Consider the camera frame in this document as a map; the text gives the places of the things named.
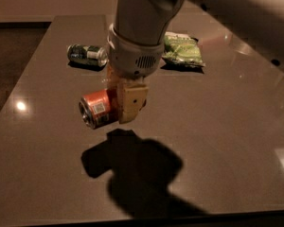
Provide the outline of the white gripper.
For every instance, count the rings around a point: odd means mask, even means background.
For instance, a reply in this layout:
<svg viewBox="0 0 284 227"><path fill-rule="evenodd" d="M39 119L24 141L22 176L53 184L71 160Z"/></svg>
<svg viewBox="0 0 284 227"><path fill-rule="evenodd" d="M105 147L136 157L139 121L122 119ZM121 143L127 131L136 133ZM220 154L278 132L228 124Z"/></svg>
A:
<svg viewBox="0 0 284 227"><path fill-rule="evenodd" d="M107 90L117 95L118 121L129 123L136 119L144 107L148 85L139 78L147 77L158 67L164 45L141 45L130 42L109 26L107 65Z"/></svg>

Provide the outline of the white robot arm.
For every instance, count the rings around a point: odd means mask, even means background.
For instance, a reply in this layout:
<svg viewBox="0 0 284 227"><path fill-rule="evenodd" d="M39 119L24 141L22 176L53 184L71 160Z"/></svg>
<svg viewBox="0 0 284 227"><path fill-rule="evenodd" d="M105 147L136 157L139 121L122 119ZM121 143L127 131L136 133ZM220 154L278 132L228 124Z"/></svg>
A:
<svg viewBox="0 0 284 227"><path fill-rule="evenodd" d="M117 0L107 35L118 121L136 119L146 101L143 78L164 51L164 36L179 14L195 9L213 18L284 73L284 0Z"/></svg>

